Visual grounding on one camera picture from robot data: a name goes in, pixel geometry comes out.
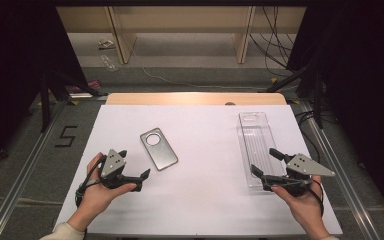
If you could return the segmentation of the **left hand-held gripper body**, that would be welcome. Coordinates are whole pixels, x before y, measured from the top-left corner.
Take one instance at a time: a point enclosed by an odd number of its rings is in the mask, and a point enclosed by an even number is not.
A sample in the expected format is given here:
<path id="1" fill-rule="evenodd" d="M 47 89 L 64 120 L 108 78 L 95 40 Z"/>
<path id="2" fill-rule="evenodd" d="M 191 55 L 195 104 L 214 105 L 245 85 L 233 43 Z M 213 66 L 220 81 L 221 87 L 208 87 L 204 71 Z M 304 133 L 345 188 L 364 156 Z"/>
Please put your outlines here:
<path id="1" fill-rule="evenodd" d="M 133 192 L 142 190 L 142 183 L 139 177 L 130 177 L 123 174 L 126 166 L 125 158 L 121 158 L 118 152 L 110 149 L 107 155 L 101 158 L 101 167 L 98 170 L 100 182 L 108 189 L 115 189 L 128 183 L 134 183 L 136 188 Z"/>

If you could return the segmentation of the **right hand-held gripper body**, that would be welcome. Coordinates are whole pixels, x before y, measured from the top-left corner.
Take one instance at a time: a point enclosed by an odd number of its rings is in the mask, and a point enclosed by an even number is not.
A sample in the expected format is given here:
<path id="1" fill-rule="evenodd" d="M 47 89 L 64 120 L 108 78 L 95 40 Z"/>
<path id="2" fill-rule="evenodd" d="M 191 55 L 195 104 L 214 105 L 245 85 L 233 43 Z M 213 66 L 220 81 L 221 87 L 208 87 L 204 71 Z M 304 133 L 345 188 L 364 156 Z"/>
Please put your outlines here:
<path id="1" fill-rule="evenodd" d="M 310 184 L 313 182 L 311 179 L 313 175 L 327 177 L 334 177 L 336 175 L 333 170 L 328 169 L 302 153 L 292 156 L 293 159 L 288 164 L 285 163 L 285 175 L 274 176 L 264 174 L 265 181 L 261 181 L 261 183 L 265 191 L 270 191 L 272 186 L 280 186 L 285 188 L 290 195 L 299 197 L 309 190 Z"/>

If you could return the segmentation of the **grey phone case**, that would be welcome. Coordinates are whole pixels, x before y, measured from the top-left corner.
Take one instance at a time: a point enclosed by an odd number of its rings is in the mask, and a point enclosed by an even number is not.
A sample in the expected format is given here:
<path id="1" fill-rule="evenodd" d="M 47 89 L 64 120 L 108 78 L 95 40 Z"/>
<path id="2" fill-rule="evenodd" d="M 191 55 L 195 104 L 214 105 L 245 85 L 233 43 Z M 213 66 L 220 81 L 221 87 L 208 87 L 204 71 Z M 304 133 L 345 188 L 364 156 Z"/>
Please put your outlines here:
<path id="1" fill-rule="evenodd" d="M 160 128 L 151 129 L 140 135 L 140 140 L 158 171 L 178 162 L 178 157 Z"/>

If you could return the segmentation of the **clear plastic tray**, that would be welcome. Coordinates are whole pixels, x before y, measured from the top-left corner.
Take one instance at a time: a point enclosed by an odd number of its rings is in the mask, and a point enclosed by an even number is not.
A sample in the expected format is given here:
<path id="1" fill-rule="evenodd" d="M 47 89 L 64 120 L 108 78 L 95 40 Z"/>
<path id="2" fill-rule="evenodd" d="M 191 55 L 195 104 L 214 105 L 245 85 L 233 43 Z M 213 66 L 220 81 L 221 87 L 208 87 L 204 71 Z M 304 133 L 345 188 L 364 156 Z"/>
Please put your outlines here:
<path id="1" fill-rule="evenodd" d="M 275 148 L 276 144 L 264 112 L 239 113 L 237 135 L 246 181 L 250 188 L 262 186 L 260 179 L 251 172 L 252 165 L 268 175 L 278 176 L 286 173 L 283 162 L 269 154 L 269 149 Z"/>

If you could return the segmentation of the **person's left hand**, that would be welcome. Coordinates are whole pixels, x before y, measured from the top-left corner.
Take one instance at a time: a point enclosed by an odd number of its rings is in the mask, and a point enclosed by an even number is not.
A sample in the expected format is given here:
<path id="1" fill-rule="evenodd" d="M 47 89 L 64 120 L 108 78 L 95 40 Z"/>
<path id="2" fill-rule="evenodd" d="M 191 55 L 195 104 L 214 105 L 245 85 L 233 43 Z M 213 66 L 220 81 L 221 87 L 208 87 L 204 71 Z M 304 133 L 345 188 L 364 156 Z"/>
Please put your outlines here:
<path id="1" fill-rule="evenodd" d="M 78 210 L 88 216 L 96 217 L 104 212 L 115 198 L 135 188 L 134 183 L 128 183 L 115 189 L 108 189 L 101 183 L 89 186 Z"/>

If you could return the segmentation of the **person's right hand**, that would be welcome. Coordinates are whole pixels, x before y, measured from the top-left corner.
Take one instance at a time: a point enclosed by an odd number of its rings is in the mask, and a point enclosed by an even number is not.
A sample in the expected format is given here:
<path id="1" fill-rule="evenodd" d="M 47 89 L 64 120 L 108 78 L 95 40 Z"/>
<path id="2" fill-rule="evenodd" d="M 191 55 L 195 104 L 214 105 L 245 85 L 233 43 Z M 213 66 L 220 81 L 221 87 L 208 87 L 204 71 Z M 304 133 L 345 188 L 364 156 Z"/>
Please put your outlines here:
<path id="1" fill-rule="evenodd" d="M 319 215 L 322 218 L 322 195 L 321 177 L 313 175 L 310 189 L 300 197 L 290 195 L 287 190 L 280 186 L 273 186 L 271 190 L 277 194 L 289 206 L 292 216 L 297 221 L 298 217 L 306 215 Z"/>

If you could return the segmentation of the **white board mat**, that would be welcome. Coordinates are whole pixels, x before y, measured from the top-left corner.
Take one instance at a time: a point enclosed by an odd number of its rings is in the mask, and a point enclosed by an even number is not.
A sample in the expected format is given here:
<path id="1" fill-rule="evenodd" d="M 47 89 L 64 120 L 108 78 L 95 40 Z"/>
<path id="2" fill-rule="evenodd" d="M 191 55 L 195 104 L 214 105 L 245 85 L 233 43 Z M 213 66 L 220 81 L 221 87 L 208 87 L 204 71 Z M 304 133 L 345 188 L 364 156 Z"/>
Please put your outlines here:
<path id="1" fill-rule="evenodd" d="M 98 152 L 127 150 L 128 176 L 150 169 L 140 192 L 115 199 L 89 226 L 90 234 L 130 237 L 298 236 L 285 202 L 247 185 L 237 135 L 238 114 L 264 112 L 276 147 L 307 147 L 288 105 L 147 106 L 100 108 L 71 187 L 78 188 Z M 140 135 L 160 128 L 178 162 L 158 171 Z"/>

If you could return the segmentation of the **black metal stand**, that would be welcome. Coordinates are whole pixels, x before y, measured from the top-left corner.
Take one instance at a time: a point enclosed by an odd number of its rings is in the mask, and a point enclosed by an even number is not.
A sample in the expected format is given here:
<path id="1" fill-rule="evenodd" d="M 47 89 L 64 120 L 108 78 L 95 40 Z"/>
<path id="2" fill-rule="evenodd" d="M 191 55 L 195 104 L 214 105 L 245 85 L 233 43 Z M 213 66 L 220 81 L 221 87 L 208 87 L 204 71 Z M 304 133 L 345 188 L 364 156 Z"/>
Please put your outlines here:
<path id="1" fill-rule="evenodd" d="M 49 100 L 49 93 L 52 93 L 57 101 L 71 100 L 67 86 L 75 86 L 82 90 L 84 93 L 90 94 L 92 97 L 104 96 L 98 90 L 90 87 L 85 79 L 77 80 L 67 74 L 55 70 L 45 72 L 40 80 L 40 98 L 42 109 L 42 129 L 44 132 L 51 123 L 51 103 Z"/>
<path id="2" fill-rule="evenodd" d="M 278 90 L 281 90 L 288 84 L 294 82 L 295 80 L 300 80 L 298 84 L 296 94 L 299 98 L 304 97 L 313 97 L 313 111 L 316 124 L 319 128 L 323 128 L 321 122 L 321 108 L 322 108 L 322 79 L 319 71 L 316 67 L 311 67 L 307 65 L 297 72 L 293 73 L 291 76 L 283 79 L 282 81 L 275 83 L 269 87 L 266 92 L 274 93 Z"/>

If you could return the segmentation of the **pink object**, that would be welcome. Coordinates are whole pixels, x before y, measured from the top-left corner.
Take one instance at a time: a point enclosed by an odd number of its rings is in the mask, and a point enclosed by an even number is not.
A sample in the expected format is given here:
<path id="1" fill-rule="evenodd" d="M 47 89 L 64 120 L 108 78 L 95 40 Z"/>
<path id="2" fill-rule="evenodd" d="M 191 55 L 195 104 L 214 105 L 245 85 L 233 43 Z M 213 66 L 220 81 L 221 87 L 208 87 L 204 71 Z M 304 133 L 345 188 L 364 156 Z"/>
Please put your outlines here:
<path id="1" fill-rule="evenodd" d="M 94 89 L 94 90 L 99 89 L 101 87 L 101 83 L 99 80 L 91 80 L 87 83 L 87 85 L 89 88 Z M 78 86 L 73 86 L 72 91 L 74 93 L 83 93 L 83 90 Z"/>

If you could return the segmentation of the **wooden table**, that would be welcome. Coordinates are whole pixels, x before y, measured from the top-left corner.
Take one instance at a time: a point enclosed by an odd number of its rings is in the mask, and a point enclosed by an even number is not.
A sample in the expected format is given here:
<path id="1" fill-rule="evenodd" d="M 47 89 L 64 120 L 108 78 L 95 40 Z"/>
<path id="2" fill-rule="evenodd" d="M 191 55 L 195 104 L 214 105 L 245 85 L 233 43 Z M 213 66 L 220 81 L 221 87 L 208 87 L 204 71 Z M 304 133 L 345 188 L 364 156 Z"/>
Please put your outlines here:
<path id="1" fill-rule="evenodd" d="M 107 105 L 286 105 L 280 93 L 112 93 Z"/>

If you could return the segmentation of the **black curtain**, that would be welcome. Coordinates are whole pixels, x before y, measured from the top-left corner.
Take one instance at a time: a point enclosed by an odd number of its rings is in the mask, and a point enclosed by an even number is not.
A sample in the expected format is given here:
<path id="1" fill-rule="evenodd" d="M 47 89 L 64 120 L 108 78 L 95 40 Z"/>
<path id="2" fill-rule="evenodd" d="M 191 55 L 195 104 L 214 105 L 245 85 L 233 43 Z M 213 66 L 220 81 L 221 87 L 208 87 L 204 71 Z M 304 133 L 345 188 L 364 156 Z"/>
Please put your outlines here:
<path id="1" fill-rule="evenodd" d="M 0 0 L 0 151 L 43 85 L 64 100 L 67 85 L 86 84 L 54 6 Z"/>
<path id="2" fill-rule="evenodd" d="M 327 98 L 384 197 L 384 0 L 292 1 L 306 12 L 288 66 L 305 66 L 328 39 L 319 61 Z"/>

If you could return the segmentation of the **small floor debris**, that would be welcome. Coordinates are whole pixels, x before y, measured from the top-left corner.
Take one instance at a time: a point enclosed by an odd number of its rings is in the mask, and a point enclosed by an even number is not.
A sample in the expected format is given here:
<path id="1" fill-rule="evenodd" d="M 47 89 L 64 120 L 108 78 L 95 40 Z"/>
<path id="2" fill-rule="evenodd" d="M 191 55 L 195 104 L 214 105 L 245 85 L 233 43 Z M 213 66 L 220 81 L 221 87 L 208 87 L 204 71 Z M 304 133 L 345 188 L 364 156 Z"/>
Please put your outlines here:
<path id="1" fill-rule="evenodd" d="M 99 50 L 110 50 L 115 48 L 115 44 L 111 40 L 101 39 L 99 42 Z"/>

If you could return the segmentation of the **wooden shelf unit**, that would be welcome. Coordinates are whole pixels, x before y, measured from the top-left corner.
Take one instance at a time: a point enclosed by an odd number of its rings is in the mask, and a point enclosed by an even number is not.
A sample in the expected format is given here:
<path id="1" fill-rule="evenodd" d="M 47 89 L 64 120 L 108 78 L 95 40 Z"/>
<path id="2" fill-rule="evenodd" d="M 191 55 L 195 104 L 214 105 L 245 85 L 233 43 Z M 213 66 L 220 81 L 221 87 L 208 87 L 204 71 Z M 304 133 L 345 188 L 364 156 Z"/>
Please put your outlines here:
<path id="1" fill-rule="evenodd" d="M 246 59 L 252 33 L 296 34 L 304 7 L 59 7 L 68 33 L 110 33 L 119 62 L 126 64 L 139 33 L 228 33 L 237 62 Z"/>

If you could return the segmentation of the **metal floor rail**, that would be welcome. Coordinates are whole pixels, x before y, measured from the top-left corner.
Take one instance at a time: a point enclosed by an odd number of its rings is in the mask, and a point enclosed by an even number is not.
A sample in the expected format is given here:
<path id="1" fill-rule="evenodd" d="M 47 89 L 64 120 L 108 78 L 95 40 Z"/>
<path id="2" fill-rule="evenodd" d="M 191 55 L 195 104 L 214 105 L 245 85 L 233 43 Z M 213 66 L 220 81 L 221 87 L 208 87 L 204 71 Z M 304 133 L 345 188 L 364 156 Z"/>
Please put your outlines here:
<path id="1" fill-rule="evenodd" d="M 50 233 L 82 158 L 102 99 L 52 102 L 51 121 L 33 103 L 0 159 L 0 240 Z"/>
<path id="2" fill-rule="evenodd" d="M 324 186 L 343 230 L 342 239 L 381 240 L 380 231 L 360 197 L 349 169 L 341 162 L 324 128 L 317 126 L 312 104 L 296 100 L 293 109 L 311 156 L 336 173 L 332 180 L 324 177 Z"/>

